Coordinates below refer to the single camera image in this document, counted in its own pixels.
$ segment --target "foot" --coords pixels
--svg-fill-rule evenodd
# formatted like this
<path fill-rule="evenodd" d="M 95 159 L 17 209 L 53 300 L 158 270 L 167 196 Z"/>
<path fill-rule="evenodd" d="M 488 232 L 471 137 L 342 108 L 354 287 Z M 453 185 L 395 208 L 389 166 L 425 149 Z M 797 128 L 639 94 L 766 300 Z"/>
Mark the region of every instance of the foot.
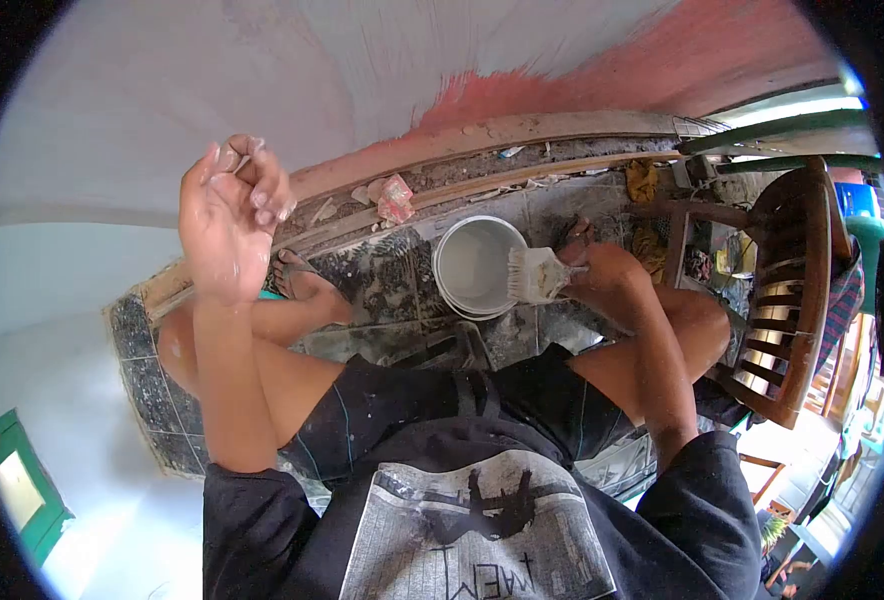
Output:
<path fill-rule="evenodd" d="M 283 272 L 283 265 L 286 264 L 307 266 L 307 263 L 291 250 L 279 251 L 279 260 L 272 268 L 281 294 L 290 300 L 312 300 L 321 304 L 328 311 L 332 323 L 347 325 L 352 322 L 352 305 L 338 288 L 313 270 L 288 269 Z"/>
<path fill-rule="evenodd" d="M 562 246 L 556 249 L 555 255 L 567 265 L 577 266 L 585 262 L 585 249 L 595 240 L 595 225 L 585 217 L 568 230 Z"/>

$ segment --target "window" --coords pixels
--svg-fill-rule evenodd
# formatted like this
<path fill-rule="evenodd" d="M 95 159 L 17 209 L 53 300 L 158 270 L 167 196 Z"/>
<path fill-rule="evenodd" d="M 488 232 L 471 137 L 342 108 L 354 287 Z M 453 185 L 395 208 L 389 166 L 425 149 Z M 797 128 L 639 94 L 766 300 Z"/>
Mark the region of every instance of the window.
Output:
<path fill-rule="evenodd" d="M 0 416 L 0 497 L 22 543 L 41 566 L 72 514 L 32 450 L 15 410 Z"/>

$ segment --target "yellow cloth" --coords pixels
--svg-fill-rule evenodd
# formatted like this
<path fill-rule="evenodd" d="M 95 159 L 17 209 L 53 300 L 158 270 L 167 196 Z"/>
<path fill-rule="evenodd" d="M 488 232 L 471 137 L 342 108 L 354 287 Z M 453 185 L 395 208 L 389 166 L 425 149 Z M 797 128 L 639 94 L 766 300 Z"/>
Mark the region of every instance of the yellow cloth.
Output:
<path fill-rule="evenodd" d="M 667 250 L 659 246 L 659 234 L 648 225 L 641 225 L 632 235 L 632 256 L 639 259 L 641 266 L 652 276 L 653 283 L 661 283 L 665 268 Z"/>
<path fill-rule="evenodd" d="M 651 160 L 633 160 L 625 167 L 625 184 L 628 197 L 635 203 L 650 203 L 655 199 L 655 187 L 659 176 Z"/>

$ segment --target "leg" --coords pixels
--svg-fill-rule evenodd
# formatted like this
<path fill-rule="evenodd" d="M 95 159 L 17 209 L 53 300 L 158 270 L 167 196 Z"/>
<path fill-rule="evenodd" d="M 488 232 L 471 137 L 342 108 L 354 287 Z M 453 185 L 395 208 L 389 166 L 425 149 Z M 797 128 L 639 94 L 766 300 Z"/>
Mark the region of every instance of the leg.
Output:
<path fill-rule="evenodd" d="M 282 261 L 297 261 L 283 256 Z M 334 286 L 310 271 L 291 274 L 288 290 L 298 300 L 260 300 L 253 310 L 255 354 L 279 447 L 298 433 L 345 365 L 292 352 L 287 347 L 306 333 L 351 318 L 352 307 Z M 161 365 L 176 383 L 198 396 L 193 308 L 185 304 L 162 322 Z"/>
<path fill-rule="evenodd" d="M 566 246 L 559 251 L 559 257 L 564 262 L 577 260 L 584 244 L 592 240 L 592 234 L 589 222 L 581 220 L 568 234 Z M 688 379 L 694 383 L 725 351 L 729 342 L 728 315 L 706 294 L 676 290 L 664 285 L 655 286 L 655 292 L 682 348 Z M 565 293 L 602 314 L 591 289 L 570 286 Z M 618 314 L 603 316 L 620 329 L 625 329 Z M 635 357 L 635 342 L 629 338 L 572 357 L 568 366 L 616 404 L 634 426 L 640 426 L 643 417 Z"/>

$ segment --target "black shirt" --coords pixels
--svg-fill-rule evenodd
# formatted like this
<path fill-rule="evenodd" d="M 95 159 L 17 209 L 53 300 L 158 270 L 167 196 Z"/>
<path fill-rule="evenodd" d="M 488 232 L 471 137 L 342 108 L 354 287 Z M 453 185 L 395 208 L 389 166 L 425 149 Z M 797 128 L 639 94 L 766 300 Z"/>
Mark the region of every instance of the black shirt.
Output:
<path fill-rule="evenodd" d="M 211 598 L 750 598 L 760 533 L 735 438 L 690 441 L 631 511 L 527 425 L 407 426 L 319 519 L 287 473 L 208 468 Z"/>

